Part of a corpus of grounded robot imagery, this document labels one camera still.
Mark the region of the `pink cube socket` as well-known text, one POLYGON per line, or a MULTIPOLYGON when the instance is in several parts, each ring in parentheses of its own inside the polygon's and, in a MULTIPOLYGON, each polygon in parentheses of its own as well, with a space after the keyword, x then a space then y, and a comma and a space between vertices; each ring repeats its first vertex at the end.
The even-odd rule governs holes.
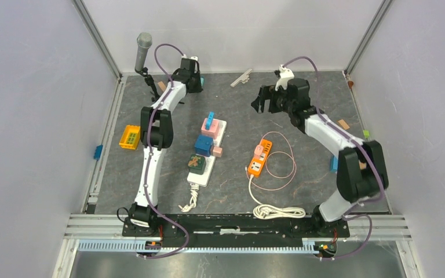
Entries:
POLYGON ((201 135, 211 137, 212 139, 215 140, 220 135, 220 132, 223 127, 223 122, 218 119, 213 119, 211 122, 211 125, 207 129, 206 128, 207 121, 208 121, 208 118, 205 118, 203 121, 203 124, 200 128, 200 133, 201 133, 201 135))

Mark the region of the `small pink charger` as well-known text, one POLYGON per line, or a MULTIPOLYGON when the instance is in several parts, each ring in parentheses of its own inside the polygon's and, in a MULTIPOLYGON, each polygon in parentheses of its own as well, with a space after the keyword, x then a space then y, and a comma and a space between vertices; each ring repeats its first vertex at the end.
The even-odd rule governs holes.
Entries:
POLYGON ((266 156, 265 152, 264 152, 264 147, 262 145, 257 145, 256 148, 254 149, 254 156, 253 158, 255 159, 264 159, 266 156))

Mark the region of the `blue cube socket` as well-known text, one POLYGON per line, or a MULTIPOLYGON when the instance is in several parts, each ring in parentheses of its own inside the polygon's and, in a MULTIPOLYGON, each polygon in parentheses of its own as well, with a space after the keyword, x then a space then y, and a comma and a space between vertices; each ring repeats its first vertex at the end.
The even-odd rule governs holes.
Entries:
POLYGON ((211 149, 213 147, 214 140, 210 136, 198 135, 195 141, 195 153, 197 155, 209 157, 211 155, 211 149))

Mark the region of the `dark green socket cube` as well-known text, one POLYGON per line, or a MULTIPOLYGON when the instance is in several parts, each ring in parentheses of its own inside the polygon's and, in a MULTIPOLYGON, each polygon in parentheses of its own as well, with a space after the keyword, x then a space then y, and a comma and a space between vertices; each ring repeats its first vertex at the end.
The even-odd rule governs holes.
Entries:
POLYGON ((190 173, 202 175, 206 168, 206 158, 202 155, 192 154, 187 166, 190 173))

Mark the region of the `light blue adapter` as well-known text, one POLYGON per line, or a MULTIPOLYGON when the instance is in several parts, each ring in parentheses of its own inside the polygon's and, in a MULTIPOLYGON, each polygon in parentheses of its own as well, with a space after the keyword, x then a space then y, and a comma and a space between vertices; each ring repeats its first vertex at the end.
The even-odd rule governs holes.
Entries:
POLYGON ((212 126, 212 123, 213 123, 213 119, 214 119, 214 112, 211 111, 211 112, 209 112, 208 117, 206 119, 206 123, 205 123, 205 129, 206 130, 210 130, 211 129, 211 126, 212 126))

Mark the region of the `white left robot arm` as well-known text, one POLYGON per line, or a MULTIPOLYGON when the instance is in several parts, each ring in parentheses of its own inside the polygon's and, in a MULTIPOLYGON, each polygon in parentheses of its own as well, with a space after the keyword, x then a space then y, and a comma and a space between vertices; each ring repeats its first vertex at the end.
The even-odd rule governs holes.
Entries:
POLYGON ((156 90, 148 69, 140 74, 153 87, 153 104, 141 110, 141 136, 143 144, 143 170, 137 196, 132 204, 124 227, 138 229, 145 236, 154 235, 159 228, 155 210, 158 205, 158 187, 163 159, 174 139, 172 112, 188 93, 200 93, 202 81, 198 57, 183 55, 180 67, 170 75, 169 84, 162 94, 156 90))

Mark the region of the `white multicolour power strip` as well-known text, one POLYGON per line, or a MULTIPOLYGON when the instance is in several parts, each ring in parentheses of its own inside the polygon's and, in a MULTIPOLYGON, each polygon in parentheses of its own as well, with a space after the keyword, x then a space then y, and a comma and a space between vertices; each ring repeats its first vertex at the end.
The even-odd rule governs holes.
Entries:
MULTIPOLYGON (((218 147, 220 147, 220 145, 221 145, 221 142, 224 137, 225 129, 227 127, 226 121, 224 121, 224 120, 220 120, 220 121, 223 122, 222 130, 220 132, 220 135, 214 140, 214 143, 213 143, 213 146, 218 146, 218 147)), ((202 187, 207 186, 207 184, 209 182, 210 174, 211 174, 212 169, 215 164, 216 157, 211 154, 209 157, 205 157, 205 158, 206 158, 206 168, 205 168, 205 172, 202 175, 192 174, 190 172, 188 173, 187 181, 189 182, 190 186, 202 186, 202 187)))

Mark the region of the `small mauve cube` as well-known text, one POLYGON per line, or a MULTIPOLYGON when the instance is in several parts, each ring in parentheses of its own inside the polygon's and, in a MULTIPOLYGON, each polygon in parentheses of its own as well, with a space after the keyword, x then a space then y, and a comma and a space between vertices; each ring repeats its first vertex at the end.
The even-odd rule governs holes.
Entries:
POLYGON ((220 157, 222 157, 223 149, 218 146, 213 146, 211 149, 211 154, 217 158, 220 158, 220 157))

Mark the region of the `orange power strip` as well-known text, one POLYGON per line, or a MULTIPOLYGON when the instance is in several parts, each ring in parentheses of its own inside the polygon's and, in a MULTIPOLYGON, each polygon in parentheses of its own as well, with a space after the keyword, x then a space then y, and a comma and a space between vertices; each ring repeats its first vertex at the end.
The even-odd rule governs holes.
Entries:
POLYGON ((266 164, 270 151, 272 149, 272 142, 262 139, 255 147, 253 158, 247 168, 247 173, 253 177, 259 177, 263 167, 266 164))

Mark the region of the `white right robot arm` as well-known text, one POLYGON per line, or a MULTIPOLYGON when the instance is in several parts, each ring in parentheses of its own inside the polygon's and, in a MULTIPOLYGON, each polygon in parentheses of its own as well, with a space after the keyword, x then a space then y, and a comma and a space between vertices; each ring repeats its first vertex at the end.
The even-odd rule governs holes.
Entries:
POLYGON ((377 141, 364 141, 346 132, 321 109, 311 104, 309 82, 294 78, 286 87, 261 86, 251 106, 257 112, 284 112, 291 124, 315 139, 337 159, 336 190, 313 213, 313 232, 327 236, 335 228, 334 221, 345 219, 361 203, 382 200, 388 188, 388 175, 382 146, 377 141))

